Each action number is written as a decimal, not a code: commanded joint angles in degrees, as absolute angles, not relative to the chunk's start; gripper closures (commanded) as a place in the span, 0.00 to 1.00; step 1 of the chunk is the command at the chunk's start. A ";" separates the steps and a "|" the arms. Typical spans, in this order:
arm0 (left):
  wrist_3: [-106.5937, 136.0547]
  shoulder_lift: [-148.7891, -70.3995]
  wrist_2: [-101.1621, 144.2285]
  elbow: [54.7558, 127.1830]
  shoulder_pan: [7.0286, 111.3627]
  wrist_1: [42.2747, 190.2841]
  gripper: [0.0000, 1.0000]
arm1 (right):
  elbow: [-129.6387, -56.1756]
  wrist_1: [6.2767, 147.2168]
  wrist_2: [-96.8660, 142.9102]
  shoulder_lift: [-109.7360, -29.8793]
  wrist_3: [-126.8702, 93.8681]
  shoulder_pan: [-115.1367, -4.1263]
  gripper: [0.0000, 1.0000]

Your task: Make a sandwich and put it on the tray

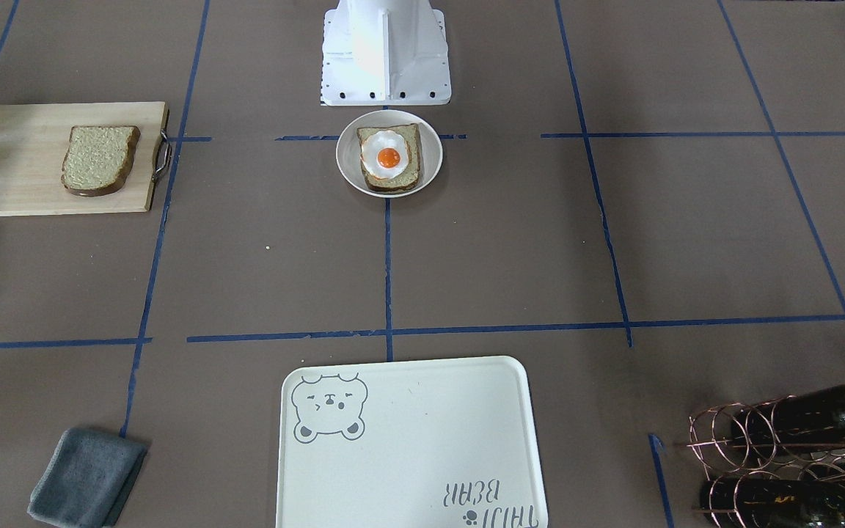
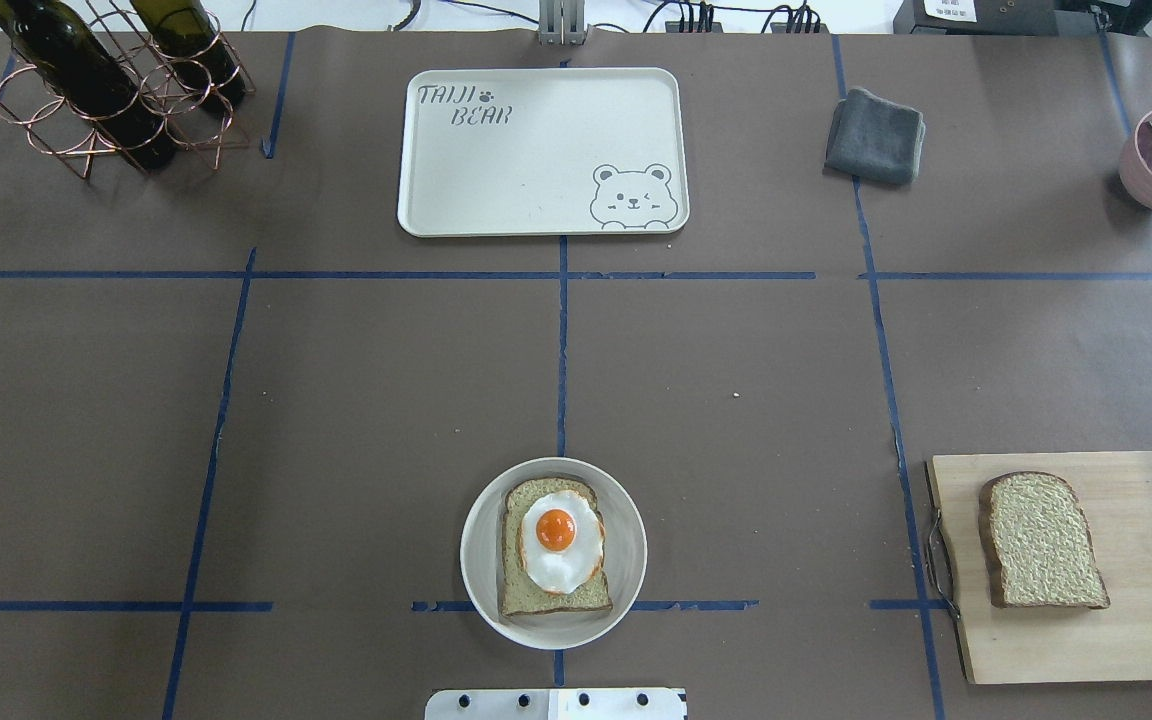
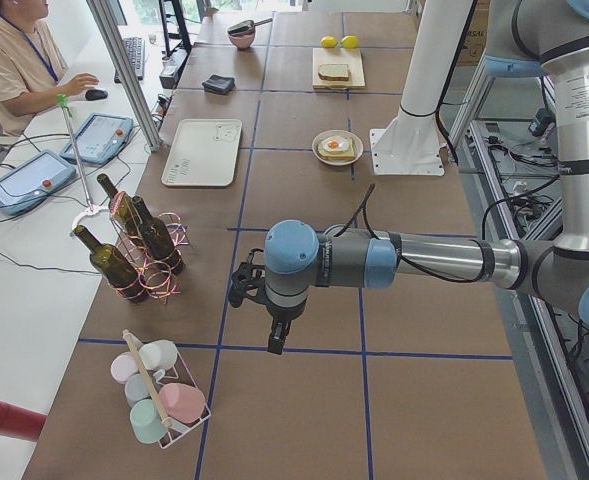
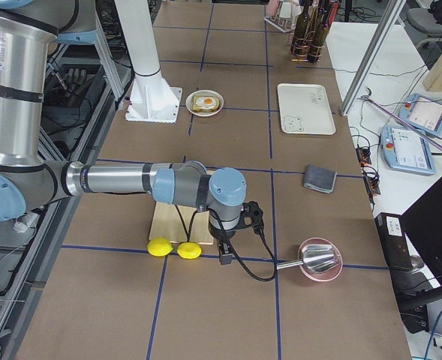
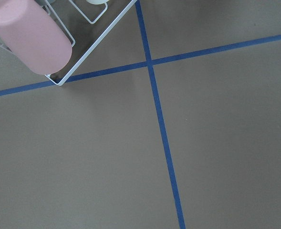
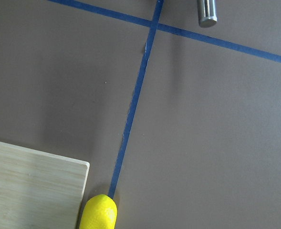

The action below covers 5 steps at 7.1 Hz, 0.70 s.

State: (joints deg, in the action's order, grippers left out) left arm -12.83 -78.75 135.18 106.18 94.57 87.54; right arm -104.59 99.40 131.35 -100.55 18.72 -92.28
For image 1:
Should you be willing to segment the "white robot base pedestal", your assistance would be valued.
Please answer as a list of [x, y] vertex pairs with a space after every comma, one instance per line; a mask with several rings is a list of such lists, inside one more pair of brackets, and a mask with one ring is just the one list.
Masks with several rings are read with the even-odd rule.
[[340, 1], [323, 19], [320, 103], [446, 105], [444, 13], [428, 1]]

